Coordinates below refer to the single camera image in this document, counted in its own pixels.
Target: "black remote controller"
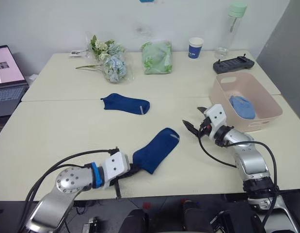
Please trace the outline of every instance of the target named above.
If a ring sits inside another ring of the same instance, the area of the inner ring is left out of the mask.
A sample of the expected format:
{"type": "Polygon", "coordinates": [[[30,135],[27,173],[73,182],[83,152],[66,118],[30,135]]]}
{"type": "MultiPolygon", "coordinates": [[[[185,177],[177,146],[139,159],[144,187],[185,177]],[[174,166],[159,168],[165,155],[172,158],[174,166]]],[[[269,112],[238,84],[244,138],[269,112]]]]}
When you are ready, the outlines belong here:
{"type": "Polygon", "coordinates": [[[236,71],[240,69],[250,69],[254,66],[254,61],[246,58],[246,54],[238,56],[226,61],[220,61],[220,59],[213,63],[213,69],[217,74],[236,71]]]}

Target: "white table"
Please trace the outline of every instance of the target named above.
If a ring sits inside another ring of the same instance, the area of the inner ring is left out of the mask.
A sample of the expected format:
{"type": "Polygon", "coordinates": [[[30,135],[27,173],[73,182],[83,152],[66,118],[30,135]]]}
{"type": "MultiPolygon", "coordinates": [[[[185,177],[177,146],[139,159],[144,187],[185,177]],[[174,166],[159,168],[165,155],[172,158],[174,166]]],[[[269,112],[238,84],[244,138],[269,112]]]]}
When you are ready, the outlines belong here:
{"type": "MultiPolygon", "coordinates": [[[[300,120],[280,95],[274,96],[283,115],[264,130],[251,132],[276,156],[281,189],[300,188],[300,120]]],[[[118,146],[132,154],[147,145],[163,128],[180,135],[177,147],[153,175],[141,171],[120,180],[123,197],[243,192],[238,172],[207,157],[197,138],[183,125],[198,126],[203,119],[197,106],[209,107],[209,98],[147,98],[146,115],[103,110],[101,100],[33,101],[21,103],[0,134],[0,200],[24,200],[34,182],[54,163],[74,153],[118,146]]],[[[233,162],[226,149],[204,139],[216,157],[233,162]]],[[[273,173],[267,151],[258,147],[273,173]]],[[[99,164],[108,154],[82,156],[71,163],[99,164]]],[[[43,182],[36,200],[51,190],[56,172],[43,182]]],[[[114,188],[91,190],[79,200],[114,198],[114,188]]]]}
{"type": "MultiPolygon", "coordinates": [[[[253,59],[248,51],[231,51],[230,58],[244,53],[253,59]]],[[[22,101],[37,100],[99,100],[110,93],[132,98],[209,97],[216,72],[213,51],[202,51],[198,59],[190,59],[187,52],[173,53],[173,71],[165,75],[145,75],[142,53],[129,53],[133,64],[134,80],[110,85],[97,71],[75,69],[88,65],[83,58],[69,58],[66,53],[54,54],[41,71],[22,101]]],[[[265,72],[256,62],[251,73],[272,95],[280,94],[265,72]]]]}

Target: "laptop screen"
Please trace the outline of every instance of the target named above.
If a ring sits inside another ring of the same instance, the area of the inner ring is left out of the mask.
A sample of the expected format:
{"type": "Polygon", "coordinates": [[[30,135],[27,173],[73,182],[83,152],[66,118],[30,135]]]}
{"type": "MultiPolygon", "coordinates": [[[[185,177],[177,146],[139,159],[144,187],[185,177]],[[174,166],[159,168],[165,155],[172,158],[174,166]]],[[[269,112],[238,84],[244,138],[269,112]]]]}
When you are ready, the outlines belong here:
{"type": "Polygon", "coordinates": [[[0,84],[24,80],[9,48],[0,46],[0,84]]]}

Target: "blue cloth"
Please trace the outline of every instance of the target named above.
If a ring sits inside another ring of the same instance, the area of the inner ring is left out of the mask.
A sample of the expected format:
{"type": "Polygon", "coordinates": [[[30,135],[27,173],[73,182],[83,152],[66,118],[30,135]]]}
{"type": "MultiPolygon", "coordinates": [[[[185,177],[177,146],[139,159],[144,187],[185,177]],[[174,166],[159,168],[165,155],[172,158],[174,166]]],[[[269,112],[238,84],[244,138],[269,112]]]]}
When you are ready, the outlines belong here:
{"type": "Polygon", "coordinates": [[[241,96],[231,96],[229,99],[236,113],[244,119],[254,119],[255,110],[253,104],[241,96]]]}
{"type": "Polygon", "coordinates": [[[113,93],[105,98],[101,98],[106,110],[120,110],[128,113],[143,115],[149,111],[150,103],[146,100],[139,100],[121,96],[113,93]]]}
{"type": "Polygon", "coordinates": [[[174,130],[165,128],[147,146],[133,154],[133,163],[153,174],[160,162],[179,143],[179,140],[180,136],[174,130]]]}

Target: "water bottle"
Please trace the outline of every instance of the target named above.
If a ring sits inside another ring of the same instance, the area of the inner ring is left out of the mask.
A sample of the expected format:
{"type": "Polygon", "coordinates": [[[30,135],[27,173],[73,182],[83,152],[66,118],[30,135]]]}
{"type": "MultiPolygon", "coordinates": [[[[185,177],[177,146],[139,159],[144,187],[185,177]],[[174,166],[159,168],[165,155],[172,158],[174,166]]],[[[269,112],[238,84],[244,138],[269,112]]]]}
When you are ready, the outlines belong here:
{"type": "Polygon", "coordinates": [[[242,2],[234,2],[230,5],[230,10],[228,13],[228,20],[225,27],[223,28],[223,38],[215,50],[215,57],[218,59],[223,59],[226,57],[229,48],[234,40],[235,34],[237,32],[240,21],[245,14],[247,9],[247,4],[242,2]]]}

